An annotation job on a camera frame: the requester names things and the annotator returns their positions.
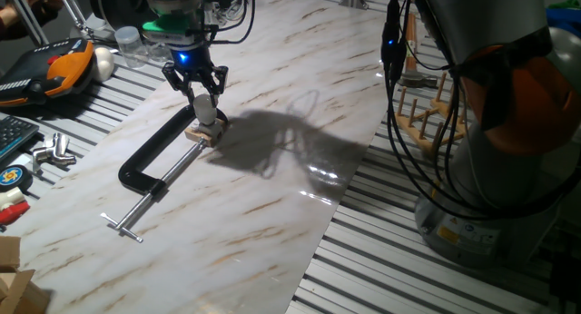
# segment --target clear plastic container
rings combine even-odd
[[[123,27],[115,32],[115,40],[119,44],[119,50],[125,58],[127,66],[139,68],[149,60],[147,48],[143,46],[142,38],[135,27]]]
[[[164,43],[156,43],[148,39],[144,39],[143,43],[147,48],[150,59],[157,62],[166,62],[172,58],[170,49]]]

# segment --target black cable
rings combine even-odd
[[[408,12],[409,12],[409,6],[410,6],[410,2],[408,2],[408,3],[407,3],[407,6],[406,6],[406,13],[408,13]],[[406,15],[406,17],[405,17],[405,19],[404,19],[404,28],[407,28],[407,27],[408,27],[408,16]],[[400,43],[400,44],[401,44],[401,43],[404,43],[404,44],[406,44],[406,43],[407,43],[407,41],[405,40],[405,38],[404,38],[404,37],[402,37],[399,43]],[[383,65],[384,65],[384,67],[388,68],[388,70],[385,72],[385,78],[386,78],[388,81],[389,81],[389,79],[392,79],[392,80],[393,80],[393,84],[394,84],[394,86],[395,86],[395,83],[396,83],[396,81],[397,81],[397,80],[400,78],[400,76],[401,76],[401,72],[400,72],[400,71],[402,70],[402,66],[401,66],[400,68],[396,69],[396,70],[398,70],[398,71],[399,71],[399,75],[396,75],[396,76],[395,76],[395,78],[391,78],[391,77],[390,77],[390,78],[388,78],[388,76],[391,76],[391,74],[393,74],[393,73],[391,73],[391,71],[393,71],[393,68],[394,68],[395,64],[385,64],[385,63],[384,63]],[[396,124],[396,127],[397,127],[397,122],[395,122],[395,115],[393,115],[393,118],[392,118],[392,120],[394,120],[394,123]],[[471,209],[471,210],[473,210],[473,211],[481,212],[481,213],[483,213],[483,214],[485,214],[485,215],[489,215],[489,213],[485,212],[485,210],[483,210],[483,209],[481,209],[481,208],[479,208],[479,207],[472,206],[472,205],[468,204],[468,203],[467,203],[467,202],[465,202],[465,201],[458,200],[458,199],[456,199],[455,197],[453,197],[452,195],[450,195],[448,192],[446,192],[446,191],[442,190],[441,188],[439,188],[439,186],[438,186],[436,183],[434,183],[434,182],[433,182],[433,181],[432,181],[432,180],[431,180],[431,179],[428,177],[428,175],[427,175],[427,174],[426,174],[426,173],[425,173],[425,172],[424,172],[424,171],[421,169],[421,167],[419,166],[419,164],[418,164],[418,162],[416,161],[416,159],[415,159],[415,158],[414,158],[414,157],[411,155],[411,152],[409,151],[409,149],[408,149],[408,146],[405,144],[405,141],[403,140],[403,137],[401,136],[401,132],[399,131],[399,129],[396,129],[396,130],[395,130],[395,132],[396,132],[396,135],[398,136],[398,141],[399,141],[399,143],[401,144],[401,147],[403,148],[403,150],[404,150],[404,153],[405,153],[405,154],[408,156],[408,158],[409,158],[409,161],[410,161],[410,162],[411,162],[411,164],[414,166],[414,168],[416,168],[416,170],[418,171],[419,175],[421,175],[421,176],[422,176],[422,178],[423,178],[423,179],[424,179],[424,180],[425,180],[427,183],[429,183],[429,185],[430,185],[432,188],[434,188],[434,189],[435,189],[437,192],[439,192],[439,193],[441,193],[442,195],[446,196],[448,199],[450,199],[451,201],[455,202],[456,204],[458,204],[458,205],[460,205],[460,206],[466,207],[466,208],[468,208],[468,209]]]
[[[240,18],[238,23],[236,23],[234,25],[230,25],[228,27],[220,28],[220,29],[218,29],[218,32],[225,32],[225,31],[231,30],[233,28],[236,28],[236,27],[242,25],[242,23],[244,22],[244,19],[246,19],[246,12],[247,12],[246,9],[247,9],[247,5],[248,5],[248,0],[242,0],[242,3],[244,4],[244,10],[242,12],[242,18]]]
[[[446,121],[444,122],[444,124],[442,125],[442,130],[440,131],[440,135],[436,136],[438,139],[435,140],[436,145],[434,145],[435,151],[434,151],[434,159],[433,159],[433,166],[434,166],[434,172],[436,174],[436,177],[438,178],[438,180],[440,182],[443,182],[444,180],[442,179],[441,174],[439,173],[439,167],[438,167],[438,157],[439,157],[439,148],[442,145],[442,142],[444,141],[444,135],[446,130],[448,129],[448,126],[450,125],[450,121],[452,120],[452,112],[448,112],[448,116],[446,117]]]
[[[407,9],[406,9],[407,14],[409,13],[409,3],[410,2],[408,2]],[[397,13],[399,13],[399,5],[394,5],[394,6],[398,10]],[[388,52],[385,52],[385,50],[384,50],[384,49],[387,50],[390,48],[391,49],[394,48],[392,46],[386,47],[386,45],[388,44],[387,42],[390,42],[389,44],[392,44],[390,37],[394,36],[393,29],[395,28],[396,30],[399,30],[399,28],[400,28],[400,25],[397,25],[397,27],[394,25],[388,25],[388,23],[393,22],[393,18],[389,15],[390,10],[395,10],[395,8],[394,9],[390,9],[390,8],[391,8],[391,6],[388,7],[388,21],[387,21],[386,25],[384,26],[384,33],[382,36],[383,45],[382,45],[382,49],[381,49],[382,60],[384,63],[383,66],[384,66],[384,71],[385,71],[384,79],[385,79],[385,85],[386,85],[386,90],[387,90],[387,95],[388,95],[388,122],[387,122],[387,125],[388,125],[389,142],[391,144],[391,148],[393,149],[394,154],[396,155],[396,158],[398,159],[399,164],[401,165],[402,170],[406,173],[409,180],[418,189],[418,191],[428,201],[430,201],[434,206],[436,206],[440,210],[444,211],[445,213],[450,214],[450,215],[454,215],[454,216],[459,217],[461,219],[473,220],[473,221],[493,221],[493,220],[500,220],[500,219],[525,218],[525,217],[528,217],[528,216],[531,216],[534,214],[538,214],[542,211],[546,211],[547,209],[552,207],[556,201],[558,201],[564,195],[567,195],[569,192],[571,192],[573,190],[573,188],[578,184],[578,182],[581,181],[581,155],[579,156],[579,158],[577,160],[576,171],[573,174],[571,174],[571,176],[569,176],[569,178],[567,178],[567,180],[565,182],[563,182],[561,185],[559,185],[557,188],[550,191],[545,196],[538,198],[535,201],[531,201],[527,204],[523,204],[522,206],[519,206],[518,208],[510,208],[510,209],[505,209],[503,211],[499,210],[499,209],[495,209],[495,208],[490,209],[489,211],[486,211],[485,208],[476,208],[473,205],[471,205],[465,201],[460,202],[460,201],[454,200],[454,199],[449,197],[449,194],[442,191],[439,188],[439,186],[437,186],[427,176],[427,174],[423,172],[423,170],[418,166],[418,164],[415,161],[415,159],[413,158],[413,156],[411,156],[411,153],[409,152],[409,149],[408,149],[405,141],[403,140],[403,138],[401,136],[401,133],[400,133],[399,127],[398,127],[398,123],[396,120],[394,107],[393,107],[393,94],[394,94],[394,90],[395,90],[395,85],[396,85],[396,81],[401,76],[401,72],[403,71],[403,62],[404,62],[405,53],[406,53],[405,52],[406,47],[402,43],[406,44],[406,41],[405,41],[405,37],[402,37],[400,39],[399,43],[397,44],[397,47],[399,47],[399,49],[391,50]],[[408,17],[406,16],[406,19],[404,21],[404,27],[406,29],[407,29],[407,25],[408,25]],[[458,78],[455,78],[454,84],[456,87],[456,91],[455,91],[454,95],[452,95],[452,100],[451,100],[452,105],[451,105],[450,110],[452,113],[454,113],[456,115],[456,117],[453,117],[453,118],[455,120],[457,120],[458,119],[458,108],[459,108]],[[418,184],[418,182],[416,181],[414,176],[409,172],[409,169],[408,169],[406,163],[403,162],[403,158],[402,158],[401,154],[399,154],[399,151],[396,147],[395,139],[393,137],[393,133],[391,130],[392,125],[395,126],[394,131],[396,132],[396,135],[398,137],[398,141],[399,141],[401,147],[403,148],[406,155],[409,157],[409,161],[412,162],[412,164],[414,164],[414,167],[416,168],[416,170],[426,180],[426,182],[428,182],[434,188],[434,191],[440,192],[440,194],[442,194],[442,196],[446,197],[447,199],[449,199],[452,202],[455,202],[460,207],[462,207],[464,209],[471,210],[471,211],[475,211],[478,213],[482,213],[482,214],[486,215],[486,217],[476,217],[476,216],[471,217],[471,216],[467,216],[467,215],[460,214],[457,212],[453,212],[453,211],[449,210],[448,208],[442,206],[440,203],[438,203],[435,200],[435,198],[433,198],[426,191],[424,191],[421,188],[421,186]],[[454,127],[454,129],[452,132],[454,132],[456,130],[455,123],[453,123],[453,127]],[[448,144],[448,148],[447,148],[447,158],[449,158],[449,154],[450,154],[450,150],[451,150],[451,143],[453,143],[453,137],[450,138],[450,140],[451,140],[451,142]]]
[[[251,34],[252,26],[254,25],[254,15],[256,14],[256,0],[252,0],[252,12],[251,12],[251,22],[246,30],[246,34],[238,41],[213,41],[212,44],[240,44],[246,40],[246,38]]]
[[[452,153],[452,144],[454,143],[454,137],[456,136],[456,126],[458,124],[458,107],[460,104],[459,101],[460,90],[458,79],[454,79],[454,93],[450,95],[450,97],[451,97],[450,99],[451,108],[449,111],[452,112],[453,114],[452,114],[452,126],[450,127],[450,135],[448,138],[448,145],[446,146],[446,157],[444,158],[444,172],[446,174],[448,185],[450,186],[452,191],[456,193],[456,195],[460,196],[460,193],[454,186],[454,182],[452,181],[452,175],[450,174],[449,169],[450,154]]]
[[[389,68],[385,64],[384,64],[384,70],[386,72],[389,71]],[[473,220],[473,221],[492,221],[492,220],[496,220],[496,218],[492,218],[492,217],[488,217],[488,216],[487,217],[467,216],[467,215],[464,215],[464,214],[460,214],[460,213],[456,213],[454,211],[448,210],[446,207],[444,207],[443,205],[441,205],[440,203],[438,203],[436,200],[434,200],[432,198],[432,195],[430,195],[426,191],[424,191],[424,189],[419,185],[419,183],[413,177],[413,175],[411,174],[411,172],[409,172],[408,166],[406,165],[406,163],[403,162],[403,159],[401,157],[401,154],[399,154],[398,149],[397,149],[397,146],[395,144],[395,139],[394,139],[393,133],[391,131],[392,124],[395,125],[394,130],[396,132],[399,131],[399,128],[398,128],[398,123],[395,120],[395,113],[394,113],[394,109],[393,109],[393,94],[394,94],[395,84],[391,85],[389,83],[389,79],[388,79],[387,74],[385,75],[385,85],[386,85],[386,90],[387,90],[387,93],[388,93],[388,135],[389,135],[389,143],[391,144],[391,148],[393,149],[393,152],[396,155],[396,158],[398,159],[399,165],[401,165],[401,169],[406,173],[406,175],[408,176],[408,178],[411,181],[411,183],[418,189],[418,191],[427,200],[429,200],[432,204],[434,204],[440,210],[444,211],[445,213],[447,213],[449,215],[453,215],[453,216],[458,217],[460,219]]]

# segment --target metal bracket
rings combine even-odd
[[[369,5],[365,3],[363,0],[341,0],[339,5],[353,7],[360,10],[367,10],[369,9]]]

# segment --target wire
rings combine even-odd
[[[452,180],[452,175],[450,174],[450,154],[452,153],[452,144],[454,144],[454,137],[456,137],[456,126],[458,124],[458,107],[459,107],[459,84],[458,79],[454,79],[454,93],[450,95],[450,104],[452,113],[452,126],[450,127],[450,135],[448,137],[448,146],[446,146],[446,157],[444,158],[444,171],[446,173],[446,180],[452,191],[456,193],[456,195],[460,196],[463,201],[466,201],[462,198],[456,187],[454,186],[454,181]]]
[[[409,5],[410,5],[410,2],[407,3],[407,9],[406,9],[407,13],[409,12]],[[404,27],[407,28],[407,26],[408,26],[408,17],[406,16],[406,18],[404,19]],[[400,43],[407,43],[407,42],[406,42],[405,38],[402,37],[401,40],[400,40]],[[385,78],[388,81],[389,81],[389,78],[388,78],[389,71],[390,71],[390,69],[388,68],[388,70],[386,70],[386,72],[385,72]],[[394,121],[395,126],[397,128],[398,125],[397,125],[397,122],[395,121],[395,114],[393,114],[393,118],[391,118],[391,119]],[[485,211],[483,209],[481,209],[479,207],[471,206],[470,204],[468,204],[465,201],[458,200],[455,197],[453,197],[452,195],[450,195],[449,193],[447,193],[446,191],[440,189],[439,186],[436,183],[434,183],[428,177],[428,175],[421,169],[421,167],[418,165],[418,162],[416,161],[416,159],[411,155],[411,152],[409,151],[408,146],[405,144],[405,141],[403,140],[403,137],[401,136],[401,132],[399,131],[399,129],[395,129],[395,132],[396,132],[396,135],[398,136],[398,141],[401,144],[401,147],[403,148],[404,153],[409,158],[409,161],[412,163],[412,165],[414,166],[414,168],[416,168],[416,170],[418,171],[418,173],[424,178],[424,180],[431,185],[432,188],[434,188],[437,192],[439,192],[442,195],[446,196],[448,199],[450,199],[451,201],[455,202],[458,205],[461,205],[461,206],[464,206],[464,207],[466,207],[468,209],[471,209],[473,211],[482,212],[483,214],[488,215],[488,213],[484,213]]]
[[[408,3],[407,3],[406,14],[409,13],[409,4],[410,4],[410,1],[408,1]],[[408,26],[408,16],[406,15],[406,18],[404,20],[404,29],[407,29],[407,26]],[[398,45],[401,45],[401,43],[405,43],[405,44],[407,43],[404,36],[401,37]],[[382,60],[384,60],[383,61],[383,67],[384,67],[384,71],[385,71],[384,79],[385,79],[385,85],[386,85],[386,90],[387,90],[387,95],[388,95],[388,122],[387,122],[387,126],[388,126],[389,142],[391,144],[391,148],[392,148],[394,154],[396,155],[396,158],[398,159],[398,162],[401,165],[402,170],[406,173],[406,175],[408,176],[408,178],[412,182],[412,184],[418,189],[418,191],[428,201],[430,201],[434,206],[436,206],[440,210],[444,211],[447,214],[456,216],[458,218],[472,220],[472,221],[493,221],[493,220],[500,220],[500,219],[525,218],[525,217],[546,211],[547,209],[551,208],[564,195],[571,192],[571,190],[573,190],[573,188],[575,188],[575,186],[581,180],[581,155],[580,155],[579,158],[577,159],[576,171],[573,174],[571,174],[571,176],[569,176],[569,178],[567,178],[567,180],[565,182],[561,183],[557,188],[550,191],[546,195],[536,199],[535,201],[528,202],[528,203],[523,204],[523,205],[518,206],[518,207],[512,207],[512,208],[500,210],[496,206],[492,206],[492,205],[488,204],[491,209],[487,209],[484,207],[476,207],[476,206],[473,206],[473,205],[467,203],[464,200],[459,201],[459,200],[456,200],[455,198],[451,197],[451,195],[449,195],[447,192],[440,189],[439,186],[437,184],[435,184],[427,176],[427,174],[421,169],[421,167],[418,166],[416,160],[413,158],[413,156],[409,152],[409,149],[408,149],[408,147],[407,147],[405,141],[403,140],[401,133],[399,131],[399,127],[398,127],[398,123],[397,123],[396,115],[395,115],[395,111],[394,111],[394,106],[393,106],[393,94],[394,94],[394,90],[395,90],[396,81],[401,76],[401,70],[403,69],[403,62],[402,62],[403,60],[399,59],[399,61],[397,63],[393,63],[392,60],[390,60],[391,62],[386,63],[386,61],[385,61],[386,59],[382,59]],[[458,81],[458,78],[456,78],[456,77],[454,80],[454,84],[456,87],[456,91],[454,92],[454,95],[452,95],[451,108],[450,108],[450,112],[452,113],[451,118],[454,120],[452,122],[452,126],[453,126],[452,132],[454,132],[456,130],[455,126],[456,126],[457,119],[458,119],[458,109],[459,109],[459,81]],[[402,158],[401,154],[399,153],[399,151],[396,147],[396,144],[395,144],[395,139],[393,137],[393,131],[391,130],[392,125],[394,126],[394,131],[397,135],[397,138],[398,138],[398,141],[401,145],[401,148],[404,150],[404,153],[408,156],[409,161],[413,164],[413,166],[419,172],[419,174],[422,176],[422,178],[424,178],[426,180],[426,182],[428,182],[433,187],[434,192],[439,192],[446,199],[448,199],[449,201],[456,203],[458,206],[460,206],[464,211],[477,212],[477,213],[481,213],[485,216],[484,217],[468,216],[468,215],[465,215],[462,213],[454,212],[452,210],[449,210],[447,207],[443,206],[442,204],[440,204],[438,201],[436,201],[435,197],[432,197],[432,195],[429,195],[418,184],[418,182],[416,181],[414,176],[409,172],[409,169],[408,169],[408,166],[406,165],[406,163],[403,162],[403,158]],[[449,158],[452,143],[453,143],[453,136],[451,135],[450,141],[448,143],[448,148],[447,148],[447,158]],[[446,164],[445,169],[447,170],[448,184],[450,184],[451,179],[449,178],[450,174],[449,174],[449,169],[448,169],[447,164]],[[471,163],[471,169],[472,169],[473,174],[475,174],[473,163]]]
[[[384,64],[384,70],[386,72],[389,71],[389,68],[385,64]],[[491,218],[491,217],[488,217],[488,216],[486,216],[486,217],[484,217],[484,216],[483,217],[468,216],[468,215],[464,215],[464,214],[460,214],[460,213],[451,211],[451,210],[447,209],[446,207],[444,207],[443,205],[441,205],[440,203],[438,203],[434,198],[432,198],[432,195],[429,195],[419,185],[419,183],[413,177],[413,175],[411,174],[411,172],[409,172],[408,166],[406,165],[406,163],[403,162],[403,159],[401,157],[401,154],[399,154],[398,148],[397,148],[397,146],[395,144],[395,138],[394,138],[393,133],[391,131],[392,125],[395,126],[394,130],[396,131],[396,134],[399,131],[398,123],[395,121],[395,113],[394,113],[394,109],[393,109],[393,94],[394,94],[395,84],[391,85],[389,83],[389,78],[388,78],[387,74],[385,74],[384,78],[385,78],[386,90],[387,90],[387,93],[388,93],[388,135],[389,135],[389,143],[391,144],[391,148],[392,148],[394,154],[396,155],[396,158],[398,159],[399,165],[401,165],[401,168],[406,173],[406,175],[408,176],[408,178],[411,181],[411,183],[416,187],[416,189],[418,189],[418,191],[424,196],[424,198],[426,198],[427,200],[429,200],[432,204],[434,204],[440,210],[444,211],[445,213],[447,213],[449,215],[453,215],[453,216],[458,217],[460,219],[473,220],[473,221],[491,221],[491,220],[495,220],[496,218]],[[408,155],[408,157],[409,157],[409,159],[411,161],[414,160],[413,157],[411,157],[409,155]]]
[[[240,44],[246,40],[246,38],[251,34],[252,26],[254,25],[254,16],[256,14],[256,0],[252,0],[252,12],[251,12],[251,22],[246,30],[246,34],[238,41],[213,41],[212,44]]]
[[[244,22],[244,19],[246,19],[246,9],[247,9],[247,5],[248,5],[248,0],[242,0],[242,2],[244,3],[244,10],[242,11],[242,18],[240,19],[240,21],[234,25],[220,28],[220,29],[218,29],[218,32],[225,32],[227,30],[231,30],[233,28],[236,28],[236,27],[242,25],[242,23]]]

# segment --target metal slat table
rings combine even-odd
[[[328,1],[336,4],[340,0]],[[370,10],[383,12],[389,0],[366,1]],[[431,40],[424,41],[419,56],[429,65],[445,64]],[[133,70],[126,67],[120,55],[114,59],[117,69],[111,80],[92,83],[81,95],[51,103],[42,107],[38,116],[26,119],[40,125],[43,136],[55,132],[70,136],[68,152],[79,161],[163,82],[160,64]],[[450,85],[448,78],[446,96]],[[413,97],[419,99],[417,109],[425,110],[432,96],[430,90],[408,90],[404,112],[409,111]],[[428,136],[433,136],[441,120],[430,117]],[[551,263],[534,258],[520,271],[470,270],[442,259],[421,239],[413,215],[419,193],[399,168],[385,121],[346,190],[287,313],[539,312],[548,303]],[[405,134],[404,138],[420,159],[419,149]],[[40,137],[30,141],[13,160],[26,162],[32,169],[31,151],[40,145]],[[419,163],[430,170],[431,163]],[[68,172],[48,163],[42,169],[34,176],[27,195],[32,203]]]
[[[127,67],[119,54],[114,54],[115,71],[104,83],[92,82],[81,94],[64,96],[43,106],[11,109],[0,113],[0,119],[15,115],[40,127],[39,133],[5,161],[23,164],[32,171],[32,150],[43,146],[44,138],[61,132],[71,138],[67,153],[82,161],[102,138],[141,104],[165,81],[162,64],[149,62],[143,68]],[[50,188],[65,176],[69,168],[43,163],[34,173],[34,183],[26,198],[34,206]]]
[[[365,1],[369,10],[385,12],[389,0]],[[417,12],[414,5],[411,11]],[[422,42],[418,56],[429,66],[447,64],[429,38]],[[439,74],[420,66],[418,70]],[[451,84],[448,77],[443,101],[449,98]],[[409,113],[414,98],[418,98],[416,113],[431,108],[429,100],[434,96],[432,90],[408,89],[403,112]],[[468,113],[468,124],[473,119]],[[437,115],[429,117],[428,138],[443,121]],[[433,172],[432,163],[422,161],[416,144],[402,135],[419,165]],[[408,160],[404,162],[411,167]],[[391,149],[384,117],[287,314],[538,313],[546,309],[551,263],[535,257],[519,271],[471,270],[443,259],[419,235],[413,213],[418,196]]]

